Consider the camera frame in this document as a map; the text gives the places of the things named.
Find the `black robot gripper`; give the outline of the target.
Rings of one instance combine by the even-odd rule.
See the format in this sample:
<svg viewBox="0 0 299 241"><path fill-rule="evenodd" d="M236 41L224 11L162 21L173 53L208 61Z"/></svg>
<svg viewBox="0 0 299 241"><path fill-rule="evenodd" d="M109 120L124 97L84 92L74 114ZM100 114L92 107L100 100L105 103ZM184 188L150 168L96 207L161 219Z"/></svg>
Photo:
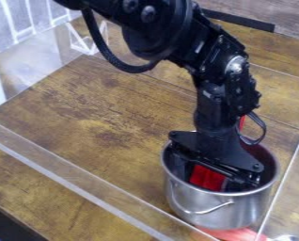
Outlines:
<svg viewBox="0 0 299 241"><path fill-rule="evenodd" d="M166 161L170 172L188 182L194 165L226 177L225 192L244 192L261 182L264 165L245 150L236 129L221 132L170 131Z"/></svg>

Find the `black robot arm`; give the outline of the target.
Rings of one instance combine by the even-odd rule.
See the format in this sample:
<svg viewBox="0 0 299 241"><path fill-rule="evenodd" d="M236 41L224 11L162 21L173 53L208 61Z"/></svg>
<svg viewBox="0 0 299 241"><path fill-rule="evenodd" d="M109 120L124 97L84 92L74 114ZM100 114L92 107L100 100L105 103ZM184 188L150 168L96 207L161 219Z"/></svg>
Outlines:
<svg viewBox="0 0 299 241"><path fill-rule="evenodd" d="M240 135L240 117L253 113L261 93L249 74L245 47L205 18L192 0L54 0L81 12L100 53L117 69L140 73L168 60L188 70L197 91L193 131L168 135L165 161L177 165L182 179L194 167L224 177L222 190L250 190L261 185L264 165L245 150L260 143ZM146 64L133 66L112 53L98 33L94 16L120 26L134 56Z"/></svg>

